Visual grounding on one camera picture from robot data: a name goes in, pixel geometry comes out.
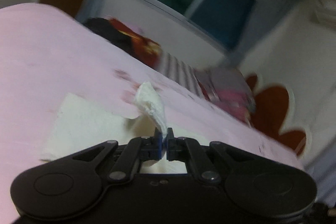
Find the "white paper towel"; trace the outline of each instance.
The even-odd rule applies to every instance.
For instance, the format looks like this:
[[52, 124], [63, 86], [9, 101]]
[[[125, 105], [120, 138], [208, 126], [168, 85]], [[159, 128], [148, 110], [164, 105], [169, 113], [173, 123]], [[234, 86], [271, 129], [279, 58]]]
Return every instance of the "white paper towel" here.
[[[69, 93], [63, 101], [54, 128], [45, 143], [42, 160], [56, 160], [84, 150], [107, 140], [117, 140], [120, 145], [132, 138], [153, 136], [155, 124], [146, 115], [128, 119], [114, 115], [99, 105]], [[209, 140], [177, 125], [172, 127], [176, 137], [189, 137], [201, 145], [209, 145]], [[182, 162], [160, 160], [152, 166], [144, 166], [142, 173], [186, 173]]]
[[165, 107], [151, 83], [145, 82], [139, 87], [134, 98], [134, 104], [143, 114], [150, 117], [165, 138], [168, 133]]

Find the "striped pillow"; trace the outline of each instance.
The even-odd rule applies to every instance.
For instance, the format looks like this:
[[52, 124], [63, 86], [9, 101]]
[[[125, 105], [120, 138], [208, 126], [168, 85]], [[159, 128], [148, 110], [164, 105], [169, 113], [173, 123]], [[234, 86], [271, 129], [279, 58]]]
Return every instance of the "striped pillow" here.
[[204, 99], [194, 69], [167, 52], [162, 52], [156, 71]]

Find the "pink bedsheet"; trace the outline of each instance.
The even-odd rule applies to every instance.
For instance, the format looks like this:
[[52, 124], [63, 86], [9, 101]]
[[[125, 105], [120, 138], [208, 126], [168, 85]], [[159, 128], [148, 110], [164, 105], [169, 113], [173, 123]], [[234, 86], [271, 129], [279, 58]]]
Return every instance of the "pink bedsheet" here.
[[39, 153], [57, 110], [71, 92], [135, 117], [127, 103], [137, 83], [152, 82], [167, 121], [246, 151], [301, 168], [294, 153], [230, 117], [91, 33], [63, 12], [39, 4], [0, 10], [0, 220], [18, 214], [9, 188]]

